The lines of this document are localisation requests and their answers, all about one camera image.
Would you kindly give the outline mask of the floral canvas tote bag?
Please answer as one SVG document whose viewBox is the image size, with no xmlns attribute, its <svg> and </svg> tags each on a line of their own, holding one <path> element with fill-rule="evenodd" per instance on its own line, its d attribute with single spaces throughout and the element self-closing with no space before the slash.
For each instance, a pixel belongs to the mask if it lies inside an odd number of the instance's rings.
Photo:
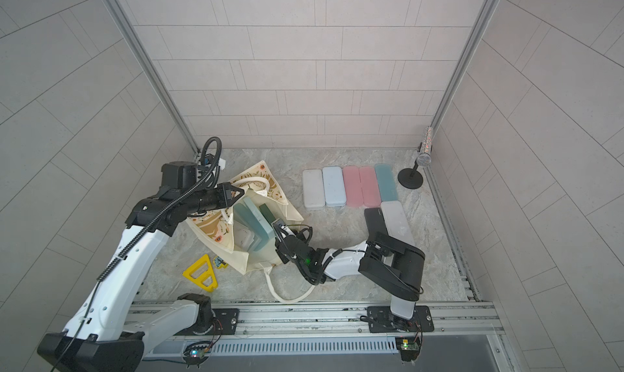
<svg viewBox="0 0 624 372">
<path fill-rule="evenodd" d="M 188 217 L 186 223 L 206 247 L 240 274 L 262 270 L 271 295 L 286 303 L 271 282 L 272 268 L 282 261 L 276 252 L 276 233 L 263 214 L 271 214 L 272 221 L 282 220 L 290 228 L 302 224 L 303 217 L 265 161 L 243 171 L 230 183 L 243 190 L 236 204 L 228 209 L 209 210 L 196 218 Z"/>
</svg>

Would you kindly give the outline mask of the teal translucent pencil case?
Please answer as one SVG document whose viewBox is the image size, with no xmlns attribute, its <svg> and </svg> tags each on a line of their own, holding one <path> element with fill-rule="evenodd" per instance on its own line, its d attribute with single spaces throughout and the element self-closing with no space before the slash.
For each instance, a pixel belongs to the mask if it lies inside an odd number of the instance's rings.
<svg viewBox="0 0 624 372">
<path fill-rule="evenodd" d="M 375 173 L 381 201 L 398 201 L 399 197 L 392 167 L 388 164 L 377 164 L 375 165 Z"/>
</svg>

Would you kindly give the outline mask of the dark grey pencil case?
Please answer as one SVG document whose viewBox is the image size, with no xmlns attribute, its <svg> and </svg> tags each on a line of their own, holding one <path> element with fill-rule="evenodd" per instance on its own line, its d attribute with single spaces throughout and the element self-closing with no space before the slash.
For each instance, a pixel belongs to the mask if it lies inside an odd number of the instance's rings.
<svg viewBox="0 0 624 372">
<path fill-rule="evenodd" d="M 369 240 L 373 240 L 376 234 L 388 235 L 388 229 L 383 217 L 382 209 L 364 209 L 364 218 L 369 233 Z"/>
</svg>

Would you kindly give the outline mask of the dark green pencil case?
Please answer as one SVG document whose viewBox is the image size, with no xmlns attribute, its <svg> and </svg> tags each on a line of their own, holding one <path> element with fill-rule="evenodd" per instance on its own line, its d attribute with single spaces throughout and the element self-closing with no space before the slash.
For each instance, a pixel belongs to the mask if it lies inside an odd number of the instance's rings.
<svg viewBox="0 0 624 372">
<path fill-rule="evenodd" d="M 269 207 L 266 204 L 263 204 L 263 205 L 260 205 L 258 207 L 258 209 L 259 209 L 260 213 L 262 214 L 262 216 L 266 219 L 268 224 L 273 226 L 273 224 L 277 220 L 277 217 L 274 216 L 273 212 L 271 212 Z"/>
</svg>

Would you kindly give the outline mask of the white glossy tin pencil case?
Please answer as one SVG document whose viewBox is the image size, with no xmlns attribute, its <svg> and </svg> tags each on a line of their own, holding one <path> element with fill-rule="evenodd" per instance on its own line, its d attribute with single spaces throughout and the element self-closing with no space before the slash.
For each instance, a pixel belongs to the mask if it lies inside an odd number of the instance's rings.
<svg viewBox="0 0 624 372">
<path fill-rule="evenodd" d="M 304 170 L 302 172 L 302 187 L 306 209 L 322 209 L 325 206 L 323 174 L 321 170 Z"/>
</svg>

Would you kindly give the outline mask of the pink translucent pencil case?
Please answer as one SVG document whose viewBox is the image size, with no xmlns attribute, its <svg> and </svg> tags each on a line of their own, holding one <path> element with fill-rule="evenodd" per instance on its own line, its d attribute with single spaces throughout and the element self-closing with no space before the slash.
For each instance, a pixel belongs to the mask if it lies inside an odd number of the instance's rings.
<svg viewBox="0 0 624 372">
<path fill-rule="evenodd" d="M 381 204 L 381 196 L 375 169 L 372 166 L 360 167 L 359 176 L 362 185 L 364 206 L 367 208 L 379 207 Z"/>
</svg>

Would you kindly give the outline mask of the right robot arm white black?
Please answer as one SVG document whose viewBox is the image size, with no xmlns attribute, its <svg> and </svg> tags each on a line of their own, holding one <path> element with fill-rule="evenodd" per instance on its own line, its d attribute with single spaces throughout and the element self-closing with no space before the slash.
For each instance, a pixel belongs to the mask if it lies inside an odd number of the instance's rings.
<svg viewBox="0 0 624 372">
<path fill-rule="evenodd" d="M 284 264 L 291 262 L 312 287 L 347 276 L 362 275 L 392 295 L 388 318 L 367 318 L 389 331 L 420 328 L 415 303 L 423 293 L 425 253 L 412 245 L 374 232 L 349 248 L 312 248 L 311 227 L 273 222 L 276 253 Z"/>
</svg>

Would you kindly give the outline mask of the pale mint pencil case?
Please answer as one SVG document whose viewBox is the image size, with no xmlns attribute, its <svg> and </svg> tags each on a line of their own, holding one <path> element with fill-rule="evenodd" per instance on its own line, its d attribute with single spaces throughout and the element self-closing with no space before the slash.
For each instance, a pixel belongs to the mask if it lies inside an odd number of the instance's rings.
<svg viewBox="0 0 624 372">
<path fill-rule="evenodd" d="M 346 204 L 343 172 L 339 166 L 323 167 L 323 189 L 328 207 L 342 207 Z"/>
</svg>

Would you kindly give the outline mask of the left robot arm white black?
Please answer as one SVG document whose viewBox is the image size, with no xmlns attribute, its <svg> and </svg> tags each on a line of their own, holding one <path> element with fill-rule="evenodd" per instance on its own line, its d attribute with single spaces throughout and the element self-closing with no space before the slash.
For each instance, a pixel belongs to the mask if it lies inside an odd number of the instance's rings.
<svg viewBox="0 0 624 372">
<path fill-rule="evenodd" d="M 190 214 L 227 209 L 244 195 L 243 189 L 220 183 L 187 191 L 162 187 L 139 201 L 88 299 L 63 331 L 43 336 L 37 354 L 58 371 L 134 371 L 144 355 L 180 331 L 221 334 L 211 299 L 197 294 L 180 297 L 134 331 L 126 330 L 125 322 L 154 259 L 177 226 Z"/>
</svg>

